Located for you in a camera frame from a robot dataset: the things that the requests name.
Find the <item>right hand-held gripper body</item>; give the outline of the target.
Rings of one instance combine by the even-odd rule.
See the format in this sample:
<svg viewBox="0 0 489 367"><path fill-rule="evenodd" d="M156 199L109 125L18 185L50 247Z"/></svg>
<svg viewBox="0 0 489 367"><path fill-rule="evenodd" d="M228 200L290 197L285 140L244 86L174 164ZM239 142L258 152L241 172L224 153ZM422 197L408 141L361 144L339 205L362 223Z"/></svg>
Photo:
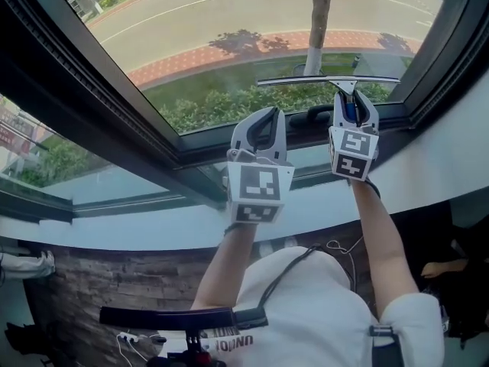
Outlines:
<svg viewBox="0 0 489 367"><path fill-rule="evenodd" d="M329 128L329 151L334 175L366 181L378 155L379 136L358 128Z"/></svg>

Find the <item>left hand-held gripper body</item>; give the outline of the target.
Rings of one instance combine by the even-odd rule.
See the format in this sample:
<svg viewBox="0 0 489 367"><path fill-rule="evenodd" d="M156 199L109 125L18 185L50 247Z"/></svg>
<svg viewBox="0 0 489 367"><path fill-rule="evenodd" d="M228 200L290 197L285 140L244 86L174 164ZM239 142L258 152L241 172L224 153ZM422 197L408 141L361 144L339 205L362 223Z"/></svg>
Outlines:
<svg viewBox="0 0 489 367"><path fill-rule="evenodd" d="M245 149L228 151L228 209L233 223L277 221L290 192L295 167Z"/></svg>

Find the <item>metal squeegee with blue handle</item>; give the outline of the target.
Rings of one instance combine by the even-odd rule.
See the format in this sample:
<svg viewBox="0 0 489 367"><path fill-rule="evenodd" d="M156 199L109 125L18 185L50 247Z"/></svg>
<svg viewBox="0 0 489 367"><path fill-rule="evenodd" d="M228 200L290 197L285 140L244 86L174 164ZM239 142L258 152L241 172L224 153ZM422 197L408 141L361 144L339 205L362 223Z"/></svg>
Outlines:
<svg viewBox="0 0 489 367"><path fill-rule="evenodd" d="M335 86L338 91L341 91L345 96L345 127L341 128L358 128L359 115L358 107L355 102L355 86L357 82L379 82L379 83L395 83L400 82L399 79L381 76L295 76L285 78L273 78L258 80L257 86L279 86L279 85L296 85L304 83L325 83L329 82Z"/></svg>

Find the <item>narrow window glass pane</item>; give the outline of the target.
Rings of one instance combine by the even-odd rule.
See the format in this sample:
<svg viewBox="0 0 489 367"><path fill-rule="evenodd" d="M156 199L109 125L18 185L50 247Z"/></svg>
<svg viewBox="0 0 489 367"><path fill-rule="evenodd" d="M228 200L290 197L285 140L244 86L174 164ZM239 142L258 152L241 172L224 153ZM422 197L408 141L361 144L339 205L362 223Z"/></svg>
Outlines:
<svg viewBox="0 0 489 367"><path fill-rule="evenodd" d="M295 167L291 190L341 180L341 177L332 173L329 145L317 145L288 151L287 160ZM197 169L203 172L218 188L225 191L225 186L222 183L222 178L227 174L225 162L198 166Z"/></svg>

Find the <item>hinged window glass pane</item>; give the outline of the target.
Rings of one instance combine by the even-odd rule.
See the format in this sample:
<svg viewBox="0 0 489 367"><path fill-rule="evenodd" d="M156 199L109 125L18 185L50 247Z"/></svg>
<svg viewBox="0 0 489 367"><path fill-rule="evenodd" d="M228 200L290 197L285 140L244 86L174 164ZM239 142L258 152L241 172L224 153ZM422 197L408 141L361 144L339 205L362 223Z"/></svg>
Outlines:
<svg viewBox="0 0 489 367"><path fill-rule="evenodd" d="M386 102L443 0L331 0L319 34L313 0L65 0L109 56L180 133L236 122L267 106L329 104L330 83L260 87L305 74L367 76Z"/></svg>

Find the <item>large window glass pane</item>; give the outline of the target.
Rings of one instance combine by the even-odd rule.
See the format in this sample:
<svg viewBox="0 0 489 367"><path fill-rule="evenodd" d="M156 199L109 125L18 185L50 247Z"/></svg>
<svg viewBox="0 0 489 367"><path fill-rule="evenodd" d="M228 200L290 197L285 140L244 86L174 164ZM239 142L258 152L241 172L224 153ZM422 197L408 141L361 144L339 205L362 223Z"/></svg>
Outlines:
<svg viewBox="0 0 489 367"><path fill-rule="evenodd" d="M0 93L0 102L3 99L14 103ZM0 191L34 200L66 200L76 206L175 196L64 138L15 105L34 124L35 146L24 155L0 146Z"/></svg>

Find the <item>person's left forearm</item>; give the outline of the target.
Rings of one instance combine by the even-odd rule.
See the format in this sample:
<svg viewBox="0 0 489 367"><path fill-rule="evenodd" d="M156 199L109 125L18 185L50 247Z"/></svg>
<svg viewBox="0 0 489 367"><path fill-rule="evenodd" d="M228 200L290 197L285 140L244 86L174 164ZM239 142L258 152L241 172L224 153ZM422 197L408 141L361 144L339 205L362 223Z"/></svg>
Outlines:
<svg viewBox="0 0 489 367"><path fill-rule="evenodd" d="M233 223L200 281L192 310L207 310L236 305L248 266L257 225Z"/></svg>

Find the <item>person's right forearm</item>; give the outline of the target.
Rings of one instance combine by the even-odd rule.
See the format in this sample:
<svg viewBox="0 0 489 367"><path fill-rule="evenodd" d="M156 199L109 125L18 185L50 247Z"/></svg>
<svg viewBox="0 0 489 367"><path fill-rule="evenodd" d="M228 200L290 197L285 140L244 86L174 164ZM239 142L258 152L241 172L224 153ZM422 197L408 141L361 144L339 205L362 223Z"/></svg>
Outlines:
<svg viewBox="0 0 489 367"><path fill-rule="evenodd" d="M419 288L410 272L397 227L374 188L358 180L353 180L351 187L368 254L377 314L382 315L392 301L415 294Z"/></svg>

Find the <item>tree with white-painted trunk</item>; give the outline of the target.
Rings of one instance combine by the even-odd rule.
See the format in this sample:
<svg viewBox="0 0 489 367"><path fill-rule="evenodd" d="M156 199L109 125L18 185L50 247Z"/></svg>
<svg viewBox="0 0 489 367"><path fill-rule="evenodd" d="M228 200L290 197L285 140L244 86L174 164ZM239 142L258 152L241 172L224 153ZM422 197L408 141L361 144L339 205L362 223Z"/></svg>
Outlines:
<svg viewBox="0 0 489 367"><path fill-rule="evenodd" d="M295 76L318 76L322 67L322 47L325 41L331 0L312 0L311 30L306 63L293 68Z"/></svg>

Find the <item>white window sill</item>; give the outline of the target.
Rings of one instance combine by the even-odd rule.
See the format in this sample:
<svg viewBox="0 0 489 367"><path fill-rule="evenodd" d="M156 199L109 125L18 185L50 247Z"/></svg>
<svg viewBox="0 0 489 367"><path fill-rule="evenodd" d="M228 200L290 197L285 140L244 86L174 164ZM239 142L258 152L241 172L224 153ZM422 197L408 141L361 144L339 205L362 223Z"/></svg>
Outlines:
<svg viewBox="0 0 489 367"><path fill-rule="evenodd" d="M450 200L489 187L489 71L431 128L372 171L390 213ZM293 191L278 220L259 227L270 240L358 219L344 181ZM72 223L23 222L0 216L0 236L79 248L151 251L218 245L229 217L207 206L97 216Z"/></svg>

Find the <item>person's white shirt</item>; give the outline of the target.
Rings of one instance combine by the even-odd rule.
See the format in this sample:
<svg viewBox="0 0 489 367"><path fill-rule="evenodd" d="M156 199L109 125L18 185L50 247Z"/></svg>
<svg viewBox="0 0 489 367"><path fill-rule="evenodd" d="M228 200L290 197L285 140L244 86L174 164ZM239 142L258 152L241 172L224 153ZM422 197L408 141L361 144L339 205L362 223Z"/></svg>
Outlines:
<svg viewBox="0 0 489 367"><path fill-rule="evenodd" d="M349 287L335 258L313 252L280 281L264 305L268 325L238 334L210 330L202 346L228 367L372 367L371 326L391 326L405 367L442 367L444 339L439 302L405 294L376 319Z"/></svg>

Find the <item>black chest-mounted screen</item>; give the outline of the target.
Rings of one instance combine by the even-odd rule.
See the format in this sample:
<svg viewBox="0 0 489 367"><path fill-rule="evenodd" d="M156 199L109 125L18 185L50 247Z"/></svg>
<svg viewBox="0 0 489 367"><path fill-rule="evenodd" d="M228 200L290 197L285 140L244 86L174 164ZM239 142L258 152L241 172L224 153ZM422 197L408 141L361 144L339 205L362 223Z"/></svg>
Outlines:
<svg viewBox="0 0 489 367"><path fill-rule="evenodd" d="M102 307L99 322L135 330L167 330L185 333L186 350L169 352L158 367L226 367L201 344L202 332L231 328L250 330L268 325L263 307L234 312L230 307L210 310L152 311Z"/></svg>

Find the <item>red sign board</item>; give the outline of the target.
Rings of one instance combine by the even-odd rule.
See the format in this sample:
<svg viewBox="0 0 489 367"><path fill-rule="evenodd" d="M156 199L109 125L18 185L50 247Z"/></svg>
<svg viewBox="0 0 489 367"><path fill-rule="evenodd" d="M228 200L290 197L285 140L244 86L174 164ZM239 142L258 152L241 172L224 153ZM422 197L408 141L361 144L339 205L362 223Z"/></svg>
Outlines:
<svg viewBox="0 0 489 367"><path fill-rule="evenodd" d="M0 146L18 155L28 154L35 146L35 127L12 102L0 102Z"/></svg>

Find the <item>window with dark frame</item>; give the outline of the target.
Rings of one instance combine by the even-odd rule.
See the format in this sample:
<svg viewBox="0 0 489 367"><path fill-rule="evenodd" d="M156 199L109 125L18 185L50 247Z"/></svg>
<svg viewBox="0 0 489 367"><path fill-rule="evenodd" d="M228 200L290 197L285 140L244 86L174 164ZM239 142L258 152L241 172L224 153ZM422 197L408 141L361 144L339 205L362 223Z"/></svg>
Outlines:
<svg viewBox="0 0 489 367"><path fill-rule="evenodd" d="M485 51L489 51L489 0L443 0L405 77L398 84L389 83L394 91L386 102L374 102L384 145L380 163L461 95L462 86L486 67ZM65 0L0 0L0 93L64 138L175 194L76 206L66 200L34 200L0 191L0 216L72 223L197 205L224 210L226 192L197 167L225 162L234 127L248 115L236 122L177 132ZM329 144L332 119L323 127L289 125L292 115L307 110L283 111L288 151Z"/></svg>

